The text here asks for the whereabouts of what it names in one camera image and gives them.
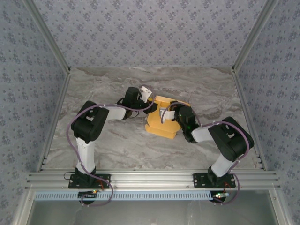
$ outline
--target gray marble floor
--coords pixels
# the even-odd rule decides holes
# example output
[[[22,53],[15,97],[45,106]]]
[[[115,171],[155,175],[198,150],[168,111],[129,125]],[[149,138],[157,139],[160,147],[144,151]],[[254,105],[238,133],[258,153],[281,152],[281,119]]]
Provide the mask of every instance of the gray marble floor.
[[[112,104],[129,86],[149,85],[157,95],[189,102],[201,123],[234,117],[247,128],[238,93],[230,72],[210,67],[72,68],[59,121],[43,168],[74,168],[75,153],[65,131],[85,101]],[[146,115],[110,120],[96,141],[97,168],[207,169],[219,156],[213,141],[191,144],[179,131],[167,139],[145,131]],[[258,167],[254,149],[238,165]]]

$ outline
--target yellow plastic part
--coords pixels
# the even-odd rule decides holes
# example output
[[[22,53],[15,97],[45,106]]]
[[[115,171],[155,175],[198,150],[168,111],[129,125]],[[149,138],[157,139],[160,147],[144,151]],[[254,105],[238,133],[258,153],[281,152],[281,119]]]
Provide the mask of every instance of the yellow plastic part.
[[[146,131],[151,134],[159,135],[162,137],[167,137],[173,139],[176,136],[177,131],[180,130],[180,125],[176,121],[165,120],[161,123],[161,118],[159,116],[160,107],[167,107],[175,99],[168,97],[156,96],[154,103],[157,104],[157,110],[150,112],[147,118]]]

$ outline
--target black mounting plate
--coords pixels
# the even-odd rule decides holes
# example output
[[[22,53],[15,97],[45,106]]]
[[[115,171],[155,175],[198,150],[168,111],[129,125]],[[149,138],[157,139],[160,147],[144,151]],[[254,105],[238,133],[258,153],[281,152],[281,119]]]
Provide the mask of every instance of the black mounting plate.
[[[219,186],[214,186],[208,179],[208,173],[194,173],[193,174],[194,188],[228,188],[228,186],[225,186],[224,184],[225,182],[227,182],[232,188],[236,187],[235,179],[232,174],[227,174],[222,178],[223,178],[222,183]]]
[[[111,175],[110,174],[95,174],[95,176],[103,178],[104,180],[107,180],[108,182],[111,182]],[[80,179],[76,174],[72,174],[70,176],[69,180],[69,188],[70,189],[83,189],[83,188],[92,188],[92,189],[102,189],[102,185],[104,189],[109,189],[109,186],[107,183],[100,182],[100,180],[94,180],[92,185],[87,186],[86,184],[80,182]]]

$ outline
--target patterned wallpaper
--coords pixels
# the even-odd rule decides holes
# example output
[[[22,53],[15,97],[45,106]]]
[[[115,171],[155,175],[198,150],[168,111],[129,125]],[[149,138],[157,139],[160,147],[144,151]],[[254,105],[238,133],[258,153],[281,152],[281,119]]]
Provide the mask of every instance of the patterned wallpaper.
[[[0,1],[0,224],[36,170],[64,72],[22,0]]]
[[[234,63],[265,0],[35,0],[71,67]]]
[[[239,72],[264,154],[300,224],[300,2],[281,0]]]

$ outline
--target blue patterned wall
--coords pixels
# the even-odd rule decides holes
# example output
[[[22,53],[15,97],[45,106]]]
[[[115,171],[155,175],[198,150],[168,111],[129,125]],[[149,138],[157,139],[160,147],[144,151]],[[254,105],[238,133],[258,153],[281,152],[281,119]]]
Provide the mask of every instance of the blue patterned wall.
[[[0,224],[36,170],[64,72],[21,0],[0,1]]]
[[[234,63],[265,0],[35,0],[71,67]]]
[[[281,0],[239,72],[264,154],[300,224],[300,2]]]

